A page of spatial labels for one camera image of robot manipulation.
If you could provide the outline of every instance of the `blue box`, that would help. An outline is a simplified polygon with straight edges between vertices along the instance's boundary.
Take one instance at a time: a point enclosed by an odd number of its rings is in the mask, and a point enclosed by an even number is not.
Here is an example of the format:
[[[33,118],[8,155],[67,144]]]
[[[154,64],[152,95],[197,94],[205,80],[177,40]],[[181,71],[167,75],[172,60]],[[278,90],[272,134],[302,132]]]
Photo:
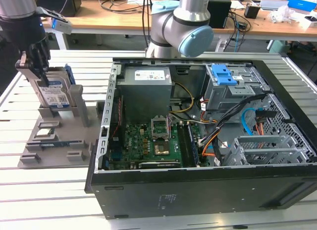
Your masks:
[[[288,0],[288,6],[310,12],[316,8],[317,0]]]

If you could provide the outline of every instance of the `hard drive label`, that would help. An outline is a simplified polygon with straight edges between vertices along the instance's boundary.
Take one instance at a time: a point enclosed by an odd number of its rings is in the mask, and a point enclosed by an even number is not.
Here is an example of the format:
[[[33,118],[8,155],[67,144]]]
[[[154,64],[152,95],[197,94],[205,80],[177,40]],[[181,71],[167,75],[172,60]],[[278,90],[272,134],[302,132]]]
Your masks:
[[[69,107],[69,101],[64,92],[63,85],[59,80],[49,81],[48,87],[40,87],[41,93],[50,107],[66,108]]]

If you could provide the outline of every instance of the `chip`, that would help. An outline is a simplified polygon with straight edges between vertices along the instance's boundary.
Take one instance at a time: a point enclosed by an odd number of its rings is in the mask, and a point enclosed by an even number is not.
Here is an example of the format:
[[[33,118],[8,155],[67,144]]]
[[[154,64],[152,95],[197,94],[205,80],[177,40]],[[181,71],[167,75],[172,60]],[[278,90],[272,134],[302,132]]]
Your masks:
[[[169,144],[168,142],[155,142],[154,143],[154,155],[169,155]]]

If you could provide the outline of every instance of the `sticker label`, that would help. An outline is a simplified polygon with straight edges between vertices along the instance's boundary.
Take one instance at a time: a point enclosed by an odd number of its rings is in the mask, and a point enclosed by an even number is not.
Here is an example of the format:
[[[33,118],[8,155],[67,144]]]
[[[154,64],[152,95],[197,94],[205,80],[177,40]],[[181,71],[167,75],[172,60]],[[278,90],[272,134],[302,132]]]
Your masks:
[[[163,70],[136,70],[134,73],[135,80],[165,80]]]
[[[202,107],[202,111],[206,111],[206,104],[205,103],[201,103],[200,105]]]
[[[220,167],[220,161],[218,160],[217,157],[214,158],[214,164],[218,167]]]
[[[176,200],[176,194],[162,194],[158,197],[158,209],[165,210]]]
[[[232,78],[235,80],[243,80],[241,75],[233,76]]]
[[[223,142],[220,147],[221,148],[226,148],[226,147],[228,147],[228,143],[227,142]]]
[[[54,146],[54,144],[51,144],[51,143],[49,143],[49,144],[40,144],[41,145],[41,147],[53,147]]]
[[[69,107],[69,101],[64,92],[61,91],[63,85],[59,80],[49,81],[48,87],[39,87],[41,93],[50,107],[66,108]]]

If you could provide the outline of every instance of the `yellow wire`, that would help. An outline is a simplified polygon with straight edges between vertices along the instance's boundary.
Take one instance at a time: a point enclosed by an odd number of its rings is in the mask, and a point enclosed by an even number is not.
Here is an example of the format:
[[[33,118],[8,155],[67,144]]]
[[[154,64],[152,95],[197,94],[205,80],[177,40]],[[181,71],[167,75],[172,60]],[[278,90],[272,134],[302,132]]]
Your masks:
[[[190,109],[192,108],[192,106],[194,105],[194,97],[193,97],[193,95],[189,92],[189,90],[188,90],[185,86],[183,86],[181,83],[175,82],[175,84],[181,86],[184,90],[186,90],[186,92],[190,95],[190,98],[192,99],[192,102],[190,103],[190,106],[189,106],[188,108],[184,109],[184,110],[170,111],[170,113],[172,113],[172,114],[177,114],[177,113],[186,112],[186,111],[190,110]]]

